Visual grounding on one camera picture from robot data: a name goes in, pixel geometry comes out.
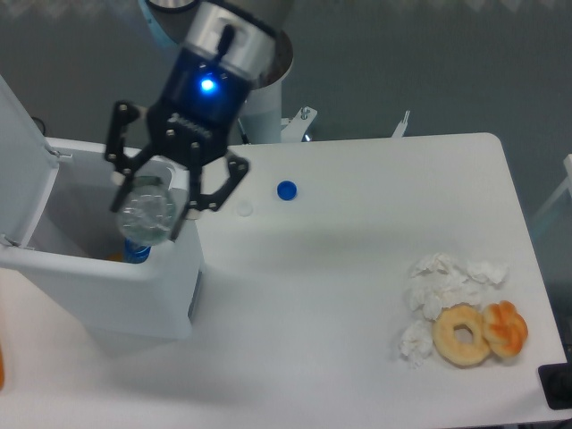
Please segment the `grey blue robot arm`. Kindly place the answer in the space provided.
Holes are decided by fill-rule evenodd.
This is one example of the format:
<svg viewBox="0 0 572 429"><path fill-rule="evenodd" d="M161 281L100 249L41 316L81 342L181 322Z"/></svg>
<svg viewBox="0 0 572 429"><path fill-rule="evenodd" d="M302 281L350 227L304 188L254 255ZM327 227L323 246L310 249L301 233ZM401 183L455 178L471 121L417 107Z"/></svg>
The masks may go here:
<svg viewBox="0 0 572 429"><path fill-rule="evenodd" d="M119 189L111 204L122 235L140 246L177 240L204 210L218 211L249 170L228 148L240 110L266 72L290 11L289 1L199 1L181 51L149 108L115 103L104 158ZM189 173L178 209L155 177L139 170L155 156Z"/></svg>

